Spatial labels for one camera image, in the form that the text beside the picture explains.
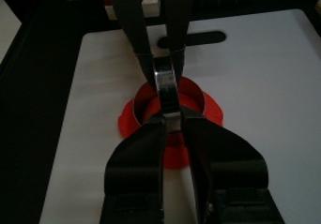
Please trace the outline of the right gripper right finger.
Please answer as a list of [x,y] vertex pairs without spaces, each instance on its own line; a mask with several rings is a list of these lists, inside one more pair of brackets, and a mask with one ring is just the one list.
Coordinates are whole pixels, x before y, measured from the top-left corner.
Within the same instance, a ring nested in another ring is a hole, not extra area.
[[251,143],[182,109],[198,224],[285,224],[269,191],[267,161]]

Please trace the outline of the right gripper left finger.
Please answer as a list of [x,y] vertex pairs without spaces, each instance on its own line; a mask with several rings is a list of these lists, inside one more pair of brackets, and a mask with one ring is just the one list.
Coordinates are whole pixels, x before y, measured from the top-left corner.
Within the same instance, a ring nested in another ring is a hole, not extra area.
[[156,114],[118,144],[105,173],[99,224],[164,224],[164,153],[168,124]]

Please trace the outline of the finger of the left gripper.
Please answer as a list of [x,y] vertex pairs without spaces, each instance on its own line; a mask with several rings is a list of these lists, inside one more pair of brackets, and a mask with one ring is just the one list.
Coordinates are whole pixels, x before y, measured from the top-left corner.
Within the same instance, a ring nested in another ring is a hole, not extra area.
[[185,50],[193,0],[165,0],[170,61],[180,81],[185,67]]
[[142,9],[142,0],[111,0],[114,12],[128,35],[140,66],[152,87],[156,86],[154,58]]

